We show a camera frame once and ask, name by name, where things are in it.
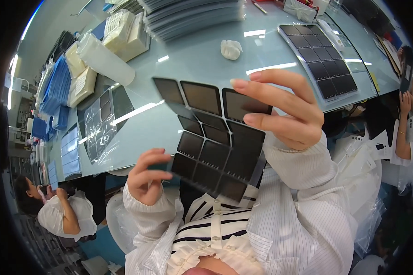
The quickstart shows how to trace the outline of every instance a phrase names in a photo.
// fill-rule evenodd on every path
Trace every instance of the red object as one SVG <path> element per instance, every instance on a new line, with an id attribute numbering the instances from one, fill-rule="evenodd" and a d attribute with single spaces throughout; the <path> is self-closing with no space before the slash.
<path id="1" fill-rule="evenodd" d="M 391 35 L 389 33 L 385 33 L 384 38 L 387 39 L 390 42 L 393 40 L 393 37 L 391 37 Z"/>

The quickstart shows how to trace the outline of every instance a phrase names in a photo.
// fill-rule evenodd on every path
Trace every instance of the ruffled collar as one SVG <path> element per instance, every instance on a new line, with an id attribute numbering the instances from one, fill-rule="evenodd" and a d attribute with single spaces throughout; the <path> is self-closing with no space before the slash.
<path id="1" fill-rule="evenodd" d="M 240 275 L 261 275 L 264 270 L 256 261 L 246 236 L 231 236 L 221 249 L 210 247 L 211 241 L 196 240 L 180 247 L 167 260 L 167 275 L 180 275 L 200 262 L 199 257 L 212 256 L 220 259 Z"/>

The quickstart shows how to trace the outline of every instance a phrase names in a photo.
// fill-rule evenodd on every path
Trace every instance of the finger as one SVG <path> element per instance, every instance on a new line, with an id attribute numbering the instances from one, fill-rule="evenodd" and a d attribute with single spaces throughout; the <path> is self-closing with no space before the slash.
<path id="1" fill-rule="evenodd" d="M 137 162 L 140 162 L 141 159 L 143 159 L 144 157 L 147 157 L 147 156 L 150 155 L 150 154 L 163 154 L 164 152 L 165 152 L 165 149 L 164 149 L 164 148 L 153 148 L 153 149 L 150 149 L 150 150 L 148 150 L 148 151 L 143 152 L 143 153 L 138 157 L 138 161 L 137 161 Z"/>
<path id="2" fill-rule="evenodd" d="M 311 105 L 300 97 L 283 89 L 242 79 L 234 79 L 232 86 L 238 93 L 275 106 L 283 112 L 303 121 L 316 121 L 319 119 L 317 113 L 320 113 L 320 110 L 317 105 Z"/>
<path id="3" fill-rule="evenodd" d="M 173 175 L 171 173 L 162 170 L 145 170 L 137 174 L 130 184 L 133 188 L 140 188 L 143 184 L 146 184 L 149 180 L 163 180 L 171 179 Z"/>
<path id="4" fill-rule="evenodd" d="M 285 116 L 270 116 L 264 113 L 249 113 L 243 117 L 243 120 L 249 126 L 254 128 L 271 131 L 275 135 L 284 136 L 288 139 L 307 144 L 315 139 L 320 139 L 321 129 L 306 125 L 292 118 Z"/>
<path id="5" fill-rule="evenodd" d="M 129 174 L 137 175 L 144 170 L 147 170 L 150 165 L 157 164 L 157 163 L 165 163 L 171 160 L 171 156 L 169 154 L 148 154 L 145 157 L 138 160 L 136 166 L 130 171 Z"/>
<path id="6" fill-rule="evenodd" d="M 260 83 L 273 83 L 291 88 L 294 94 L 310 104 L 317 104 L 313 90 L 301 74 L 285 69 L 265 69 L 249 75 L 249 79 Z"/>

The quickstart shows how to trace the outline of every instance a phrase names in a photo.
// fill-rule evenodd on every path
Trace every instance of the hand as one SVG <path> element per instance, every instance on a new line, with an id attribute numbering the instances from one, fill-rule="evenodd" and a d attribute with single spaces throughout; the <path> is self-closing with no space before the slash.
<path id="1" fill-rule="evenodd" d="M 57 188 L 57 196 L 61 200 L 67 200 L 67 192 L 63 188 Z"/>
<path id="2" fill-rule="evenodd" d="M 411 95 L 408 91 L 404 94 L 399 91 L 399 107 L 401 108 L 401 117 L 406 117 L 411 110 Z"/>
<path id="3" fill-rule="evenodd" d="M 52 198 L 53 196 L 55 196 L 56 191 L 52 191 L 52 185 L 49 184 L 47 186 L 46 190 L 47 190 L 47 196 L 48 196 L 49 199 Z"/>
<path id="4" fill-rule="evenodd" d="M 399 59 L 399 62 L 401 62 L 401 60 L 402 60 L 402 47 L 398 50 L 398 52 L 396 53 L 397 55 L 398 55 L 398 59 Z"/>
<path id="5" fill-rule="evenodd" d="M 159 200 L 161 181 L 173 177 L 165 171 L 147 169 L 152 164 L 169 162 L 171 156 L 164 152 L 163 148 L 154 148 L 142 153 L 136 166 L 128 173 L 127 186 L 130 194 L 147 206 L 152 206 Z"/>
<path id="6" fill-rule="evenodd" d="M 283 69 L 266 69 L 249 75 L 249 78 L 252 81 L 232 79 L 231 85 L 237 92 L 277 107 L 289 115 L 279 116 L 274 110 L 272 115 L 249 113 L 243 118 L 246 124 L 271 131 L 286 146 L 295 150 L 307 149 L 320 140 L 324 115 L 312 88 L 302 75 Z M 265 83 L 289 87 L 295 95 Z"/>

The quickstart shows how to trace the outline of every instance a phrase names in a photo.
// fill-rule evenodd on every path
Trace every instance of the wall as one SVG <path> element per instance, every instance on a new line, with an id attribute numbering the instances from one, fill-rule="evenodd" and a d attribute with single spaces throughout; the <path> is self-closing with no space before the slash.
<path id="1" fill-rule="evenodd" d="M 79 16 L 71 15 L 78 14 L 87 2 L 88 0 L 44 0 L 19 46 L 21 64 L 16 70 L 16 77 L 34 84 L 34 78 L 40 73 L 63 30 L 82 33 L 99 24 L 87 11 Z"/>

